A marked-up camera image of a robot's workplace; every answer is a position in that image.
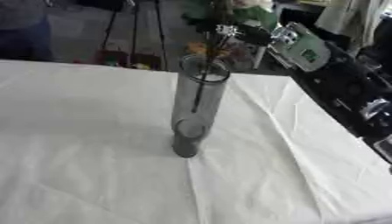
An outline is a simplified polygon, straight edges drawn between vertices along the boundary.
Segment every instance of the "tripod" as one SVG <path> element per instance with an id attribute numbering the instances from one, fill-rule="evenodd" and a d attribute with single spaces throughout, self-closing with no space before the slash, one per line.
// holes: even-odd
<path id="1" fill-rule="evenodd" d="M 166 47 L 165 47 L 165 34 L 164 34 L 164 29 L 162 27 L 160 0 L 153 0 L 153 1 L 155 4 L 155 12 L 157 14 L 157 26 L 159 29 L 159 37 L 161 40 L 162 57 L 164 60 L 164 69 L 163 70 L 168 71 Z M 131 54 L 130 54 L 131 63 L 132 63 L 132 61 L 135 60 L 135 57 L 136 57 L 137 27 L 138 27 L 139 13 L 140 13 L 140 0 L 137 0 L 135 2 L 135 20 L 134 20 L 134 25 L 133 25 L 132 50 L 131 50 Z"/>

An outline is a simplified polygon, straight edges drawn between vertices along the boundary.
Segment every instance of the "table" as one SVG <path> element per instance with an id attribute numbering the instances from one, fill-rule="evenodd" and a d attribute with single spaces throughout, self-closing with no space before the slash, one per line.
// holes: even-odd
<path id="1" fill-rule="evenodd" d="M 388 166 L 287 77 L 234 74 L 192 159 L 176 75 L 0 61 L 0 223 L 390 223 Z"/>

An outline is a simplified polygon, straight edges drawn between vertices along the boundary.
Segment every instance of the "metal stand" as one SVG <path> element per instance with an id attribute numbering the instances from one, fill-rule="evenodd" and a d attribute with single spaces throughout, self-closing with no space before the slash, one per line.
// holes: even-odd
<path id="1" fill-rule="evenodd" d="M 165 48 L 165 34 L 164 29 L 162 27 L 162 18 L 161 18 L 161 10 L 160 10 L 160 0 L 154 0 L 155 3 L 155 12 L 157 14 L 157 25 L 159 29 L 159 37 L 161 39 L 161 49 L 162 49 L 162 57 L 164 60 L 164 70 L 168 71 L 167 64 L 167 55 Z M 132 37 L 132 50 L 130 54 L 130 59 L 133 60 L 136 56 L 136 48 L 137 48 L 137 28 L 138 28 L 138 18 L 140 12 L 140 1 L 135 2 L 135 20 L 133 25 L 133 37 Z"/>
<path id="2" fill-rule="evenodd" d="M 114 10 L 113 13 L 112 13 L 112 16 L 110 18 L 110 22 L 108 23 L 108 28 L 106 28 L 106 31 L 105 31 L 106 32 L 105 39 L 103 40 L 102 45 L 101 45 L 101 49 L 103 51 L 106 50 L 106 44 L 108 43 L 108 39 L 109 39 L 110 33 L 113 30 L 113 24 L 114 24 L 114 22 L 116 20 L 116 16 L 117 16 L 117 11 Z"/>

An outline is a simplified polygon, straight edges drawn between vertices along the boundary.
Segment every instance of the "person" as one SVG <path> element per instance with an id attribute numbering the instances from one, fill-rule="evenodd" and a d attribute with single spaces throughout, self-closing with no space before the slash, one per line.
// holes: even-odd
<path id="1" fill-rule="evenodd" d="M 46 0 L 0 0 L 0 59 L 51 61 Z"/>

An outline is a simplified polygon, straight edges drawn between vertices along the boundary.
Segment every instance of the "green object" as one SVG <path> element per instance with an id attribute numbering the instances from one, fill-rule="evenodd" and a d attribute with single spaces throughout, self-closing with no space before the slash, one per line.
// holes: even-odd
<path id="1" fill-rule="evenodd" d="M 302 52 L 301 56 L 303 56 L 306 60 L 308 60 L 310 63 L 313 63 L 317 59 L 317 54 L 310 49 L 306 49 L 304 52 Z"/>
<path id="2" fill-rule="evenodd" d="M 262 24 L 268 31 L 273 31 L 277 27 L 277 16 L 260 6 L 253 6 L 243 9 L 234 9 L 234 18 L 237 22 L 244 23 L 248 20 L 255 20 Z"/>

